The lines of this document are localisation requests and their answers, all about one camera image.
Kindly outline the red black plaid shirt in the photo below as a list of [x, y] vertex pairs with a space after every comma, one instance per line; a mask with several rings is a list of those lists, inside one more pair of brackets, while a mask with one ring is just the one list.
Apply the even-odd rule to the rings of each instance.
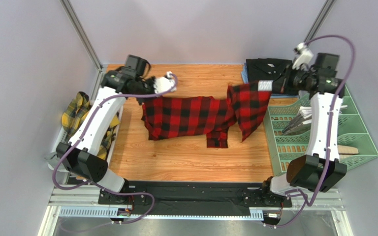
[[262, 124], [270, 98], [259, 82], [228, 86], [225, 99], [159, 97], [143, 103], [141, 119], [149, 140], [205, 135], [208, 148], [227, 148], [229, 128], [237, 124], [247, 139]]

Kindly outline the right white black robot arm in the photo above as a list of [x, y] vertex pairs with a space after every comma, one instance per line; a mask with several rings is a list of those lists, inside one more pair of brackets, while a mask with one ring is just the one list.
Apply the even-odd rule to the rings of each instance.
[[269, 191], [286, 196], [296, 187], [327, 192], [347, 173], [338, 153], [338, 119], [344, 82], [336, 77], [339, 55], [318, 53], [314, 64], [291, 66], [283, 75], [286, 88], [309, 93], [310, 140], [305, 154], [292, 160], [285, 174], [269, 178]]

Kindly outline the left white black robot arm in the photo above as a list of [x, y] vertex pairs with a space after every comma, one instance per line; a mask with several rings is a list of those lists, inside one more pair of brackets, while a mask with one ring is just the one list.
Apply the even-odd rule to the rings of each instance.
[[127, 98], [147, 98], [155, 93], [154, 78], [144, 80], [150, 69], [146, 59], [128, 55], [123, 66], [103, 76], [94, 104], [82, 125], [67, 143], [58, 144], [56, 153], [60, 160], [54, 172], [64, 166], [70, 173], [107, 192], [121, 192], [125, 179], [110, 170], [107, 160], [97, 154], [111, 121]]

